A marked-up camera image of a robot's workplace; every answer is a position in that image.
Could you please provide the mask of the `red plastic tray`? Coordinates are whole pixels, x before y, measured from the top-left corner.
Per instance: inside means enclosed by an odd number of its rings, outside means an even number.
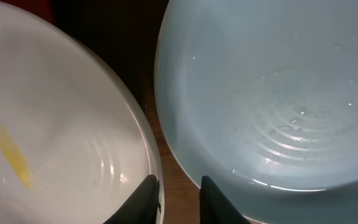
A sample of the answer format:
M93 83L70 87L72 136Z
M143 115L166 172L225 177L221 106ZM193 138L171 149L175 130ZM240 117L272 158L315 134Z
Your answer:
M49 0L0 0L1 2L19 7L41 17L47 22L55 25L55 19Z

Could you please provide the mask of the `light blue plate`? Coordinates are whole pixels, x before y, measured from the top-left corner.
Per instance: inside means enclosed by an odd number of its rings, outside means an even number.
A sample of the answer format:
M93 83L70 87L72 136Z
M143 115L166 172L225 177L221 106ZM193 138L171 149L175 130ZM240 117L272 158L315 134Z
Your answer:
M358 0L170 1L166 142L262 223L358 223Z

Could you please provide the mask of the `white plate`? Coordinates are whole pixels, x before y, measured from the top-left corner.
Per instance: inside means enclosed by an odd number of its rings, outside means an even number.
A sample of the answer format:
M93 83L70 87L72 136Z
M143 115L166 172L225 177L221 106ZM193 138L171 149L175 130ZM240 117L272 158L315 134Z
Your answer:
M131 92L97 55L0 2L0 223L104 223L163 172Z

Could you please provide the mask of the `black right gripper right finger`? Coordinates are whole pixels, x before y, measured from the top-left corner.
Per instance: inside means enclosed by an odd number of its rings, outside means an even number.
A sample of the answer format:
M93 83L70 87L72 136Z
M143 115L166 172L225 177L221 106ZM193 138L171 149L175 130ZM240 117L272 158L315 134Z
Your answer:
M201 224L251 224L207 175L199 194Z

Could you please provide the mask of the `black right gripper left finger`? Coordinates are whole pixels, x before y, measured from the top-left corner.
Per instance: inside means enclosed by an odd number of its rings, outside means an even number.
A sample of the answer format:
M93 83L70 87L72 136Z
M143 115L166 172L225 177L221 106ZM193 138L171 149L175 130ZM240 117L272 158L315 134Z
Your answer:
M103 224L156 224L160 182L156 176L148 175L124 204Z

